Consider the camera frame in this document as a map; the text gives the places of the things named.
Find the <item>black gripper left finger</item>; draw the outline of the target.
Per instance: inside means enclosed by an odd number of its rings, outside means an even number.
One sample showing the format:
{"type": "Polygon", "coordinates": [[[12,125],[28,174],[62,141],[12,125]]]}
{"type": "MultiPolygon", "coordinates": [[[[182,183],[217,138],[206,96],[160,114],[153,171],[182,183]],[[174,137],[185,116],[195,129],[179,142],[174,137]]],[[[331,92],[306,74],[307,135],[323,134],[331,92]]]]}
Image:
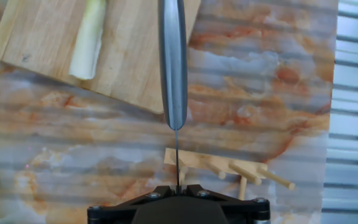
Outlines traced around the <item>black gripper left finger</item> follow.
{"type": "Polygon", "coordinates": [[[131,222],[141,205],[172,196],[169,186],[158,186],[152,192],[136,197],[114,207],[91,206],[87,209],[87,224],[114,223],[117,221],[131,222]]]}

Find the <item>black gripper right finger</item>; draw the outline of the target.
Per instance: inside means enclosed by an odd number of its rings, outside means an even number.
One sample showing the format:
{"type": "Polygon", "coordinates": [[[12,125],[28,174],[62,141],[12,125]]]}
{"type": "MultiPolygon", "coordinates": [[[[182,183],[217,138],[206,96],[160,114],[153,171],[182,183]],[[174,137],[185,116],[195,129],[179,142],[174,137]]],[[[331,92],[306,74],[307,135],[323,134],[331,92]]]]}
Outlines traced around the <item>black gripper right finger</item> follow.
{"type": "Polygon", "coordinates": [[[229,223],[271,224],[270,202],[263,197],[240,200],[206,190],[199,184],[188,185],[186,196],[216,202],[229,223]]]}

